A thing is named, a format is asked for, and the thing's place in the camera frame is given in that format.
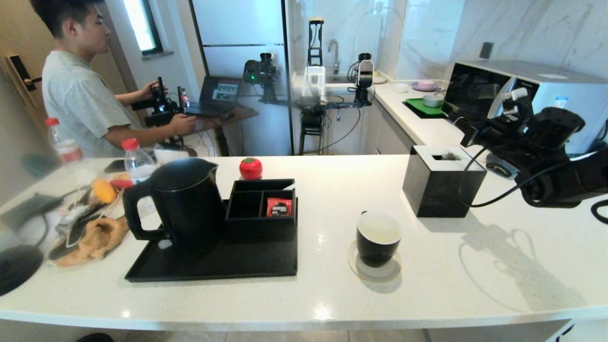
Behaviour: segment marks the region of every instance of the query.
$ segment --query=sink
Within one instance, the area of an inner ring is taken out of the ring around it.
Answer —
[[[332,84],[332,83],[352,83],[352,82],[348,80],[348,77],[346,75],[328,74],[328,75],[325,75],[325,83]]]

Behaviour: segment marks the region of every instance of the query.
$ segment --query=brown cloth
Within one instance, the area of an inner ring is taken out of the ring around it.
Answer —
[[[86,224],[85,236],[78,243],[78,248],[70,254],[59,258],[59,266],[73,266],[87,260],[103,259],[107,251],[122,242],[129,226],[126,218],[98,218]]]

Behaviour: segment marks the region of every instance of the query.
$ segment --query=kettle handle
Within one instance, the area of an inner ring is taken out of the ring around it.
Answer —
[[[139,218],[139,212],[137,211],[137,202],[143,197],[152,194],[152,190],[147,185],[147,182],[142,182],[125,189],[122,201],[125,207],[126,221],[137,240],[166,239],[167,236],[164,228],[155,231],[145,231],[142,228],[142,221]]]

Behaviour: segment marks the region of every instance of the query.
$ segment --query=window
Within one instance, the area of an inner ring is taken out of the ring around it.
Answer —
[[[149,0],[123,0],[137,44],[144,56],[162,52],[161,39],[152,17]]]

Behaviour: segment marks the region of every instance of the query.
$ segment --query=man's hand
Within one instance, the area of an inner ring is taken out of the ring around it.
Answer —
[[[151,100],[154,96],[152,95],[153,89],[158,89],[158,81],[150,82],[143,86],[142,89],[138,90],[139,101]],[[165,95],[168,93],[168,88],[165,87]]]
[[[194,116],[187,117],[183,114],[175,114],[169,123],[169,126],[174,132],[174,135],[185,135],[194,130],[196,118]]]

